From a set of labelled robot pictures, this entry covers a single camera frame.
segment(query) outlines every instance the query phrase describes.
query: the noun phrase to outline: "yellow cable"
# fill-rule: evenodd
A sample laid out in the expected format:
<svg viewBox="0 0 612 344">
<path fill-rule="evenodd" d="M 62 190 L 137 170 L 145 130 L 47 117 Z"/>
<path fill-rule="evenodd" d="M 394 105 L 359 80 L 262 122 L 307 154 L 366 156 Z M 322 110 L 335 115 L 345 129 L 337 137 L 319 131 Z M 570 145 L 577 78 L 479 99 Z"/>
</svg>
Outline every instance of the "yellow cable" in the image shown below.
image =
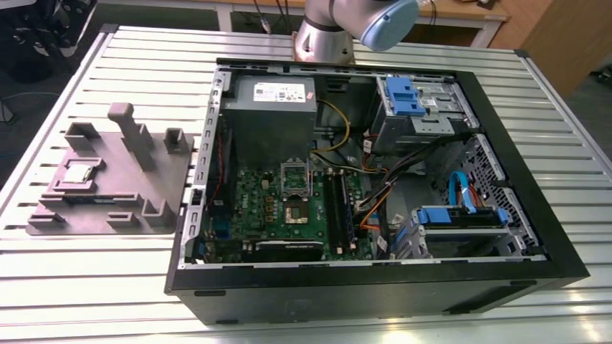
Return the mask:
<svg viewBox="0 0 612 344">
<path fill-rule="evenodd" d="M 370 219 L 370 217 L 373 216 L 374 212 L 377 211 L 378 207 L 381 206 L 381 204 L 383 203 L 385 199 L 387 198 L 387 196 L 390 196 L 391 194 L 391 189 L 390 191 L 387 191 L 387 193 L 383 195 L 383 197 L 381 197 L 379 199 L 379 202 L 377 202 L 377 204 L 374 205 L 373 209 L 371 209 L 371 212 L 367 213 L 365 219 L 362 220 L 362 223 L 361 223 L 361 228 L 363 228 L 366 226 L 366 222 L 367 220 Z"/>
<path fill-rule="evenodd" d="M 331 151 L 337 150 L 338 148 L 341 148 L 343 146 L 343 144 L 349 141 L 349 137 L 350 137 L 350 134 L 351 134 L 351 122 L 349 121 L 347 115 L 345 115 L 343 111 L 338 108 L 338 106 L 335 106 L 335 104 L 333 104 L 331 102 L 329 102 L 327 100 L 323 100 L 323 99 L 319 99 L 317 101 L 322 102 L 323 104 L 330 106 L 334 109 L 334 111 L 337 111 L 339 113 L 339 115 L 343 116 L 345 125 L 347 126 L 347 131 L 345 132 L 345 138 L 343 138 L 343 140 L 341 141 L 341 143 L 338 145 L 334 145 L 333 147 L 329 147 L 329 148 L 311 150 L 311 152 L 314 152 L 314 153 L 331 152 Z"/>
</svg>

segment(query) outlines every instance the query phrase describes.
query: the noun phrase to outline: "table surface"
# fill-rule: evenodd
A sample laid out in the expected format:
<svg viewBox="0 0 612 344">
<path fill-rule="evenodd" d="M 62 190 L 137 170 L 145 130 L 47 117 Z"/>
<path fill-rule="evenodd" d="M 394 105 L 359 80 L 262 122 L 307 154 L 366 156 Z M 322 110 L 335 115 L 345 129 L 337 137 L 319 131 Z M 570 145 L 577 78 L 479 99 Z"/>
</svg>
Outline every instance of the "table surface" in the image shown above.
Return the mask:
<svg viewBox="0 0 612 344">
<path fill-rule="evenodd" d="M 133 102 L 153 133 L 202 134 L 218 57 L 291 59 L 285 36 L 121 27 L 101 34 L 0 192 L 0 340 L 117 343 L 597 343 L 612 340 L 611 162 L 533 72 L 503 50 L 401 44 L 361 65 L 474 72 L 593 277 L 482 315 L 205 326 L 163 293 L 173 236 L 31 237 L 26 223 L 69 146 L 73 122 L 119 131 Z"/>
<path fill-rule="evenodd" d="M 229 4 L 249 4 L 254 5 L 253 0 L 193 0 L 205 2 L 222 2 Z M 305 7 L 307 0 L 287 0 L 290 7 Z M 258 0 L 261 6 L 277 6 L 277 0 Z M 507 22 L 510 13 L 505 10 L 502 5 L 497 3 L 491 10 L 477 6 L 475 2 L 466 2 L 459 0 L 437 0 L 437 14 L 439 18 L 457 18 L 457 19 L 477 19 L 489 20 L 493 22 Z M 422 16 L 431 16 L 431 5 L 422 8 Z"/>
</svg>

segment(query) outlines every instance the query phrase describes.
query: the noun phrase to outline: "green motherboard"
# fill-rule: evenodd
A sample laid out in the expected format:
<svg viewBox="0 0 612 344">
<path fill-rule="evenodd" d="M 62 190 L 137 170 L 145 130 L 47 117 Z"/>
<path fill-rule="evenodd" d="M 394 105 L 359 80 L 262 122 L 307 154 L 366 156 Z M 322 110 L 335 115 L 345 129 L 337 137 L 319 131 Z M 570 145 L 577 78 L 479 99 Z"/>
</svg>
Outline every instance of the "green motherboard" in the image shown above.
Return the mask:
<svg viewBox="0 0 612 344">
<path fill-rule="evenodd" d="M 302 176 L 299 173 L 301 171 L 286 171 L 283 181 L 281 170 L 239 171 L 233 219 L 230 224 L 225 224 L 227 232 L 223 238 L 215 239 L 215 248 L 210 247 L 215 250 L 215 262 L 245 262 L 242 253 L 247 243 L 263 240 L 322 242 L 323 261 L 373 259 L 369 235 L 347 239 L 345 244 L 350 244 L 345 245 L 345 249 L 339 248 L 341 244 L 334 245 L 331 242 L 331 239 L 341 242 L 339 236 L 349 235 L 345 230 L 358 232 L 358 224 L 354 226 L 350 223 L 353 229 L 329 226 L 330 202 L 337 202 L 337 199 L 331 198 L 333 195 L 326 195 L 326 192 L 333 192 L 326 182 L 333 180 L 333 175 L 338 178 L 342 174 L 343 194 L 347 195 L 347 203 L 354 205 L 363 198 L 359 175 L 346 170 L 315 171 L 309 175 L 303 170 Z M 286 190 L 306 186 L 310 189 L 309 197 L 287 196 L 287 192 L 283 195 L 283 182 Z M 345 216 L 343 221 L 350 221 L 353 214 L 345 211 L 339 213 Z"/>
</svg>

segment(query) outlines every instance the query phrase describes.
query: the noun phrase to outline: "metal frame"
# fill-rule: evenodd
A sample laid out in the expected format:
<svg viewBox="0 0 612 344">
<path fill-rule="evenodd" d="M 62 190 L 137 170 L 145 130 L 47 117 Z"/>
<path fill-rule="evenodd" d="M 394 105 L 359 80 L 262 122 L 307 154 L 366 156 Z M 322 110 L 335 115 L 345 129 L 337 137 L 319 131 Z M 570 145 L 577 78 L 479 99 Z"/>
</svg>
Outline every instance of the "metal frame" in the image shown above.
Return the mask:
<svg viewBox="0 0 612 344">
<path fill-rule="evenodd" d="M 121 27 L 98 39 L 82 64 L 81 74 L 87 75 L 74 78 L 61 98 L 66 104 L 59 102 L 51 112 L 39 141 L 2 191 L 0 294 L 11 295 L 0 301 L 3 340 L 133 343 L 163 338 L 178 344 L 203 339 L 263 344 L 282 338 L 295 343 L 515 344 L 599 343 L 612 338 L 612 180 L 605 174 L 611 165 L 594 155 L 598 147 L 575 129 L 573 112 L 558 110 L 563 101 L 551 96 L 553 87 L 513 51 L 399 44 L 390 52 L 374 53 L 358 43 L 355 50 L 363 68 L 477 73 L 593 277 L 481 315 L 206 327 L 163 293 L 171 236 L 33 239 L 23 228 L 30 204 L 51 180 L 54 167 L 46 164 L 62 161 L 67 144 L 61 130 L 83 121 L 106 128 L 102 117 L 113 100 L 135 103 L 137 121 L 153 130 L 165 121 L 165 128 L 201 133 L 209 104 L 202 90 L 210 88 L 215 59 L 293 56 L 290 37 Z M 189 183 L 194 180 L 193 170 Z"/>
</svg>

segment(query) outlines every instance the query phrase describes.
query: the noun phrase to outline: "motherboard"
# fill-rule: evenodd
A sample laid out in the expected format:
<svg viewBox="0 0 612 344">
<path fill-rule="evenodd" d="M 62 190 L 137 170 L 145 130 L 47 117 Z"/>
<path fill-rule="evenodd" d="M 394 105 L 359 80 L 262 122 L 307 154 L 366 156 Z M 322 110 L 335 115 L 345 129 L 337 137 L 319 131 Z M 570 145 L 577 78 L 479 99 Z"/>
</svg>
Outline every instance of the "motherboard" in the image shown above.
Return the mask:
<svg viewBox="0 0 612 344">
<path fill-rule="evenodd" d="M 285 167 L 239 171 L 233 217 L 209 221 L 207 260 L 373 259 L 371 238 L 353 222 L 351 209 L 363 198 L 359 175 Z"/>
</svg>

